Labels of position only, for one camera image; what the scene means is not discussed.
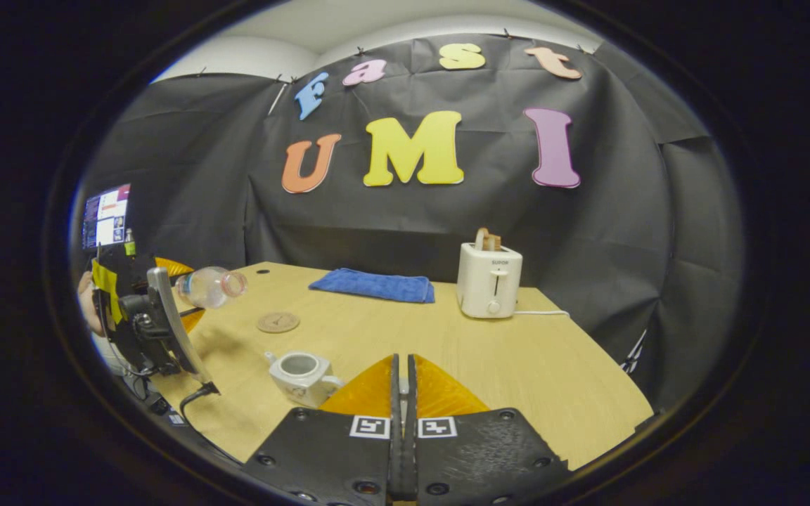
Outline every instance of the white toaster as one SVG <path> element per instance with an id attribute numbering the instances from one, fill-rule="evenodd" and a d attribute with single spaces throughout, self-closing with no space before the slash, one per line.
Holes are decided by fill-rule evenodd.
<path id="1" fill-rule="evenodd" d="M 475 249 L 462 244 L 458 262 L 458 306 L 473 318 L 507 318 L 518 302 L 521 253 L 502 247 L 501 251 Z"/>

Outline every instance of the computer screen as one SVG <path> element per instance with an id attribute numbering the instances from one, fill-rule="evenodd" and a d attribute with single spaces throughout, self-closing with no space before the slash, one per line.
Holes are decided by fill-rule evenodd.
<path id="1" fill-rule="evenodd" d="M 124 242 L 127 239 L 129 185 L 99 193 L 86 200 L 83 214 L 83 250 Z"/>

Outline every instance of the black fabric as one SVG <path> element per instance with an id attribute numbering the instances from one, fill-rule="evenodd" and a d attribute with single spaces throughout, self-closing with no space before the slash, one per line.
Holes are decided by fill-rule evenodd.
<path id="1" fill-rule="evenodd" d="M 441 68 L 439 48 L 453 42 L 477 44 L 486 64 Z M 583 77 L 553 76 L 524 52 L 536 46 L 565 54 Z M 374 58 L 388 62 L 383 79 L 343 86 Z M 293 96 L 321 72 L 322 104 L 300 121 Z M 579 187 L 531 180 L 538 144 L 527 107 L 571 116 Z M 462 183 L 364 186 L 369 122 L 394 117 L 413 135 L 443 110 L 462 115 Z M 342 138 L 324 182 L 287 193 L 286 148 L 327 134 Z M 306 152 L 303 175 L 317 156 L 316 146 Z M 271 260 L 454 282 L 459 244 L 486 226 L 524 255 L 521 285 L 569 311 L 618 363 L 650 329 L 634 375 L 656 409 L 711 368 L 742 272 L 740 215 L 719 150 L 679 97 L 608 45 L 591 55 L 446 35 L 372 49 L 290 86 L 230 74 L 161 81 L 115 125 L 84 189 L 126 182 L 138 248 L 194 268 Z"/>

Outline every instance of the table surface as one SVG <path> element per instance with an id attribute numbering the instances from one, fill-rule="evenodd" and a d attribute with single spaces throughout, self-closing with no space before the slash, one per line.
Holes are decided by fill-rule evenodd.
<path id="1" fill-rule="evenodd" d="M 267 269 L 269 273 L 257 273 Z M 309 290 L 327 271 L 263 262 L 238 269 L 248 279 L 238 300 L 205 312 L 190 339 L 221 395 L 186 406 L 206 438 L 245 462 L 296 404 L 268 375 L 264 352 L 301 350 L 327 358 L 350 381 L 378 360 L 408 354 L 436 363 L 491 409 L 517 408 L 569 468 L 576 469 L 631 436 L 652 416 L 643 394 L 603 349 L 565 315 L 515 314 L 505 320 L 464 316 L 456 286 L 436 283 L 434 304 L 409 304 Z M 520 288 L 517 311 L 558 309 L 536 288 Z M 177 300 L 178 309 L 189 306 Z M 266 313 L 302 321 L 271 334 L 257 329 Z M 156 375 L 171 406 L 200 385 L 190 375 Z"/>

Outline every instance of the blue towel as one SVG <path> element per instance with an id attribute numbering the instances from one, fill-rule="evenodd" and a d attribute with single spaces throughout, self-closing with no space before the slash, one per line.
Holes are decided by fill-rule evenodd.
<path id="1" fill-rule="evenodd" d="M 337 269 L 308 286 L 311 290 L 366 295 L 390 301 L 434 302 L 433 285 L 424 276 L 379 275 L 352 269 Z"/>

